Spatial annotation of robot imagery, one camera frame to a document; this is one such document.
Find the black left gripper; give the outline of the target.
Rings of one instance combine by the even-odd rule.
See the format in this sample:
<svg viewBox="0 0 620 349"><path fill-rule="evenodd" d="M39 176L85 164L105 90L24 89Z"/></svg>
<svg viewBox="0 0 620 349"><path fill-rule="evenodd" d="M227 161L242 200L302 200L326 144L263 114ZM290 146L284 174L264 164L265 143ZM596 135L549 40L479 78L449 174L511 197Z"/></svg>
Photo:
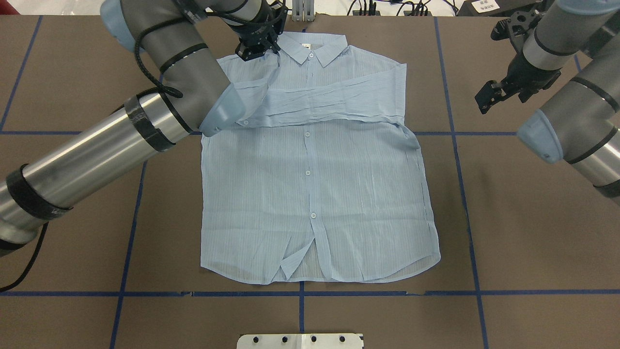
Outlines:
<svg viewBox="0 0 620 349"><path fill-rule="evenodd" d="M287 13L285 5L261 5L250 25L233 29L239 36L236 55L247 62L263 57L268 51L278 53L281 50L278 39L284 31Z"/></svg>

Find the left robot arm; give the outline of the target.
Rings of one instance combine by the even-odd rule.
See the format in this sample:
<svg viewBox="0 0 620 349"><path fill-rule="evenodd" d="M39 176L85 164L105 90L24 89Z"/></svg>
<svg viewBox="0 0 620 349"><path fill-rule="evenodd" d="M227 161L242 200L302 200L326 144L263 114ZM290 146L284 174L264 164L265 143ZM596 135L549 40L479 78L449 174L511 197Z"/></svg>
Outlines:
<svg viewBox="0 0 620 349"><path fill-rule="evenodd" d="M1 255L33 241L39 227L133 167L199 131L211 137L241 120L240 93L195 25L221 18L238 36L244 61L279 49L283 0L107 0L108 31L132 49L153 87L129 97L104 121L1 184Z"/></svg>

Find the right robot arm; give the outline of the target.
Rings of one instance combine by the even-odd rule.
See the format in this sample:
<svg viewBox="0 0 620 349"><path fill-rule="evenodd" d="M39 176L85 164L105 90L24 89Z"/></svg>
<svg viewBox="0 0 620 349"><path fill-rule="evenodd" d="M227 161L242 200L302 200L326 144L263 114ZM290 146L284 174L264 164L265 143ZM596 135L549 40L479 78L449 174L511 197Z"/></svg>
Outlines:
<svg viewBox="0 0 620 349"><path fill-rule="evenodd" d="M513 13L490 38L508 39L515 51L505 78L475 95L481 113L517 95L521 102L560 77L576 53L590 62L545 102L516 136L547 163L565 161L607 199L619 202L619 2L556 0L547 11Z"/></svg>

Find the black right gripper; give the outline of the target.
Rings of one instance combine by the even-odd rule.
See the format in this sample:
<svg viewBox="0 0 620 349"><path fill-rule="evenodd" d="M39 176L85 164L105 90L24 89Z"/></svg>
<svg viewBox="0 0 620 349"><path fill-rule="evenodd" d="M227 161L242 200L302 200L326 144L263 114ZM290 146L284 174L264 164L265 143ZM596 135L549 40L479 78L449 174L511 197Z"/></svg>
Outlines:
<svg viewBox="0 0 620 349"><path fill-rule="evenodd" d="M534 29L543 15L544 13L540 14L536 10L516 11L494 26L490 38L493 41L508 39L514 48L515 57L502 81L487 81L476 93L475 102L482 115L487 114L492 106L515 94L525 103L541 89L549 89L561 76L560 69L538 68L525 58L525 42L533 37Z"/></svg>

